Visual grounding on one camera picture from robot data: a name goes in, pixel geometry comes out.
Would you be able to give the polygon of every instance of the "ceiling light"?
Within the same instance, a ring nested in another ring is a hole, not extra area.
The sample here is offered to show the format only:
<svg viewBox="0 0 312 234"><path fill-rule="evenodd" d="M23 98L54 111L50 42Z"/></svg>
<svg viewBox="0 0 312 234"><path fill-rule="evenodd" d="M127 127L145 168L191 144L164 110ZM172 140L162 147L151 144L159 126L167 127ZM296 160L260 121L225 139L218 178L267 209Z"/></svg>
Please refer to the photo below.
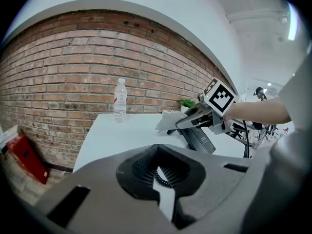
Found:
<svg viewBox="0 0 312 234"><path fill-rule="evenodd" d="M290 17L291 17L291 23L289 26L289 34L288 34L288 40L293 41L297 34L297 28L298 28L298 14L295 11L294 7L288 3L289 5L289 11L290 11Z"/></svg>

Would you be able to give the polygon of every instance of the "red box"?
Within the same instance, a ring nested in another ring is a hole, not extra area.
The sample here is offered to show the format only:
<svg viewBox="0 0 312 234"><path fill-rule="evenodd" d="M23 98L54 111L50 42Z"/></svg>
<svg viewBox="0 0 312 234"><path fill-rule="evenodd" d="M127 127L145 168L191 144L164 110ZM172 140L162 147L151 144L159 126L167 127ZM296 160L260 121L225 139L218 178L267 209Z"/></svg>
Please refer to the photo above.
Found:
<svg viewBox="0 0 312 234"><path fill-rule="evenodd" d="M19 134L16 138L6 143L8 150L13 155L19 166L32 178L45 184L49 171L43 166L34 150L30 147L27 137Z"/></svg>

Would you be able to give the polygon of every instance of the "human arm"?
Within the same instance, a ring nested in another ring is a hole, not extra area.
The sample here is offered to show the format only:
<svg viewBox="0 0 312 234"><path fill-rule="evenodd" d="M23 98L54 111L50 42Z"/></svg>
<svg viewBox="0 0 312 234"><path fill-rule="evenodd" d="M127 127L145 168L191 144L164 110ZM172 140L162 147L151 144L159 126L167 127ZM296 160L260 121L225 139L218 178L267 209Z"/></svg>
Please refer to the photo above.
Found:
<svg viewBox="0 0 312 234"><path fill-rule="evenodd" d="M270 125L291 121L286 108L278 97L262 102L233 103L224 119L241 119Z"/></svg>

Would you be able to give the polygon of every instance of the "robotic arm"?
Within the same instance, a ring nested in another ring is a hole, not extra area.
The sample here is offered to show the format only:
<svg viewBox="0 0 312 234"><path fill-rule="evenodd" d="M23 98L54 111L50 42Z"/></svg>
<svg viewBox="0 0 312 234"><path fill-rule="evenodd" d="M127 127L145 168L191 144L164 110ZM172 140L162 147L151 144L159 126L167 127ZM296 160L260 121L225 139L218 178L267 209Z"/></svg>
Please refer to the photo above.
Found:
<svg viewBox="0 0 312 234"><path fill-rule="evenodd" d="M179 120L176 127L209 127L215 134L230 131L223 116L234 103L234 97L235 94L223 82L214 78L203 93L198 95L199 103L185 112L187 117Z"/></svg>

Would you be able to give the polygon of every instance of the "white ceiling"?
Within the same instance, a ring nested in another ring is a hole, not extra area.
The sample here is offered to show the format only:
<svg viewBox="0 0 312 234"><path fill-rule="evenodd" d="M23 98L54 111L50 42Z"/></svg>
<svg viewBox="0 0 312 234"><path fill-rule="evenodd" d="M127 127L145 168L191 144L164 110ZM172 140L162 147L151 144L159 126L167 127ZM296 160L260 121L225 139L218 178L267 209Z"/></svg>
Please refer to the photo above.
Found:
<svg viewBox="0 0 312 234"><path fill-rule="evenodd" d="M286 0L219 0L238 35L249 77L285 85L306 56L310 38L299 20L294 41L288 40Z"/></svg>

